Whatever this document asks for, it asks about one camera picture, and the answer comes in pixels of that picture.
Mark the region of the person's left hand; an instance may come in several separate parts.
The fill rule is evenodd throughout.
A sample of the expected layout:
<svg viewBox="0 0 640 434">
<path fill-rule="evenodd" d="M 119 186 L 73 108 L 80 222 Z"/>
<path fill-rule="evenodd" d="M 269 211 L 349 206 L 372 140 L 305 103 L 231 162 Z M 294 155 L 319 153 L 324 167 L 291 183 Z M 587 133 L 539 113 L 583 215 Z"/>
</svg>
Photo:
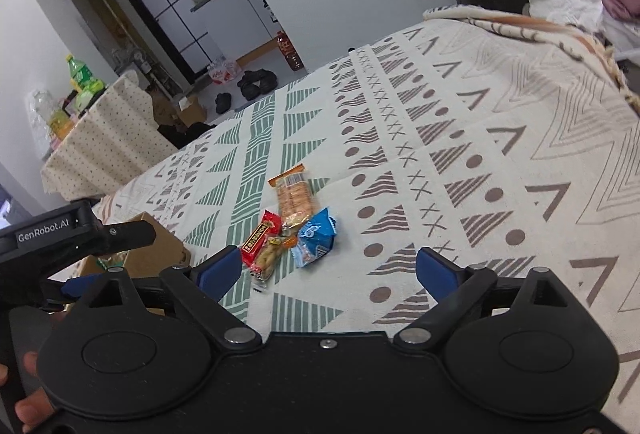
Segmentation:
<svg viewBox="0 0 640 434">
<path fill-rule="evenodd" d="M 23 357 L 23 364 L 31 376 L 38 376 L 36 352 L 27 352 Z M 22 432 L 32 432 L 34 428 L 47 421 L 54 414 L 54 407 L 43 388 L 38 388 L 15 405 L 17 419 L 21 421 Z"/>
</svg>

